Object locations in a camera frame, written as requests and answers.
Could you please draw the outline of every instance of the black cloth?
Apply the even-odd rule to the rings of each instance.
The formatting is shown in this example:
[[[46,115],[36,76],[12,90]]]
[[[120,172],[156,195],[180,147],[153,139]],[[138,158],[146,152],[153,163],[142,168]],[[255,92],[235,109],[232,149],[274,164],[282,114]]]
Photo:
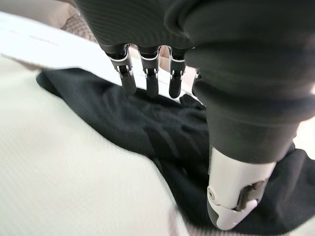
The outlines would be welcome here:
[[[47,70],[37,82],[88,125],[114,144],[147,156],[166,182],[183,216],[213,228],[208,213],[209,135],[205,108],[188,95],[181,104],[152,99],[138,89],[125,95],[120,86],[81,69]],[[315,214],[315,161],[292,145],[277,163],[258,205],[232,231],[283,234]]]

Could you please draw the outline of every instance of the white fabric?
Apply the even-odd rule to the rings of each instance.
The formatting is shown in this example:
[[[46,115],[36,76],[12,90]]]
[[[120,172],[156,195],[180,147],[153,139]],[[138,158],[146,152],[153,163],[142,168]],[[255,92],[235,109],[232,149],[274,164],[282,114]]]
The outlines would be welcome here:
[[[77,9],[56,0],[0,0],[0,11],[61,29]]]
[[[43,35],[59,30],[31,23],[30,36],[23,32],[29,20],[23,21],[0,13],[0,53],[11,57],[0,56],[1,236],[240,235],[185,223],[150,160],[107,141],[40,88],[38,67],[12,58],[49,68],[87,68],[109,80],[115,71],[94,45],[64,32],[59,41],[51,43],[48,35],[36,47],[30,38],[37,30]],[[72,54],[71,44],[85,54]],[[312,235],[313,228],[311,220],[289,235]]]
[[[308,156],[315,160],[315,118],[300,124],[293,141],[296,148],[304,149]]]

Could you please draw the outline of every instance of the black fabric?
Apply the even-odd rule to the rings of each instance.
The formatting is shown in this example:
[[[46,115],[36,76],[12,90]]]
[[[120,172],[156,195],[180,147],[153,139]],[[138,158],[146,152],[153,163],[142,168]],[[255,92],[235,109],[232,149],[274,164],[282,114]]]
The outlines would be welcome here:
[[[209,135],[205,108],[188,95],[181,104],[120,86],[81,69],[43,71],[43,88],[103,137],[151,159],[167,181],[184,215],[194,225],[213,228],[206,204]],[[283,234],[315,214],[315,161],[292,145],[278,162],[258,207],[232,231]]]

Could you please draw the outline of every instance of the white pillow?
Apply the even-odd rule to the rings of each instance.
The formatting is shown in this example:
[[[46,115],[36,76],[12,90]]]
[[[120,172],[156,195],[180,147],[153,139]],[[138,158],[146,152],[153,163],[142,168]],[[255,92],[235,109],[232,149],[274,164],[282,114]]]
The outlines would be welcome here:
[[[56,0],[0,0],[0,11],[61,29],[77,9],[69,3]]]

